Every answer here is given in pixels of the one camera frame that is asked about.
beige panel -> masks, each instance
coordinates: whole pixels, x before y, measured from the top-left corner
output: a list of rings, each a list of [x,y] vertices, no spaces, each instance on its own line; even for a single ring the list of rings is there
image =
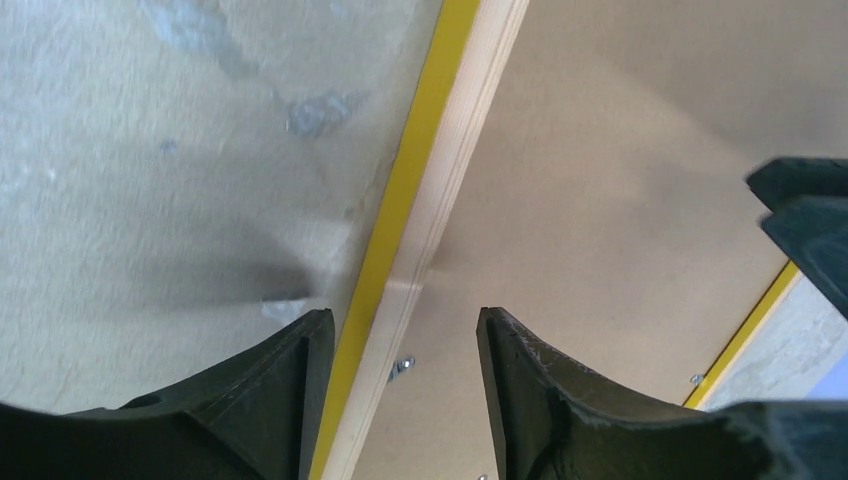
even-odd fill
[[[497,477],[481,306],[682,402],[785,261],[745,174],[848,152],[847,13],[531,2],[355,478]]]

screw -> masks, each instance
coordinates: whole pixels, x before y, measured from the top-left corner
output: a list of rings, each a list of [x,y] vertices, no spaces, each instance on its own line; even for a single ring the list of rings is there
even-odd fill
[[[392,371],[389,372],[389,383],[395,381],[395,379],[398,377],[398,375],[409,370],[410,368],[412,368],[414,366],[415,366],[415,357],[406,357],[406,358],[403,358],[403,359],[395,362],[395,364],[392,365]]]

gray stained wall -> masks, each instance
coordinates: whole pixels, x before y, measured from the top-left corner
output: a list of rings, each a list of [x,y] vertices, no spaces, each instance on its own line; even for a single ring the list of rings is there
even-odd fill
[[[340,327],[440,6],[0,0],[0,401],[115,407]]]

black plastic part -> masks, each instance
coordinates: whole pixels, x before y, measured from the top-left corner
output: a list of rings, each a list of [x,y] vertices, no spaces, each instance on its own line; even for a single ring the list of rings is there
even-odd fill
[[[501,480],[848,478],[845,403],[702,413],[623,387],[501,308],[477,324]]]
[[[334,348],[329,310],[118,410],[0,405],[0,477],[306,479]]]
[[[804,196],[848,197],[848,161],[779,157],[748,175],[746,181],[771,211]]]
[[[763,231],[848,317],[848,160],[784,157],[748,179]]]

yellow trim strip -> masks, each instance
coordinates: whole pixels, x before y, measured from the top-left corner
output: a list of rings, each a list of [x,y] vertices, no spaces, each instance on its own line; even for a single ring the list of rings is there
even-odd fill
[[[748,339],[751,338],[751,335],[754,331],[756,331],[760,322],[762,322],[769,314],[772,307],[775,306],[787,288],[792,285],[792,280],[795,278],[797,273],[798,267],[792,262],[787,263],[786,266],[783,267],[783,270],[780,271],[780,274],[774,282],[772,282],[768,290],[766,290],[766,293],[757,303],[757,306],[754,307],[754,310],[751,311],[751,314],[748,315],[748,318],[746,318],[744,322],[742,322],[739,330],[737,330],[733,335],[733,338],[730,339],[730,343],[724,347],[721,355],[718,356],[715,363],[713,363],[713,366],[710,367],[704,377],[704,380],[700,385],[695,387],[689,395],[689,398],[687,398],[683,403],[684,407],[697,408],[701,404],[701,401],[704,400],[707,392],[709,392],[718,379],[721,378],[721,374],[724,373],[724,371],[730,366],[733,359],[736,358],[742,350],[742,347],[745,346]]]
[[[406,228],[479,3],[480,0],[444,0],[439,13],[397,157],[342,327],[324,401],[324,414],[321,417],[310,479],[319,480],[324,473],[371,331],[371,323]]]

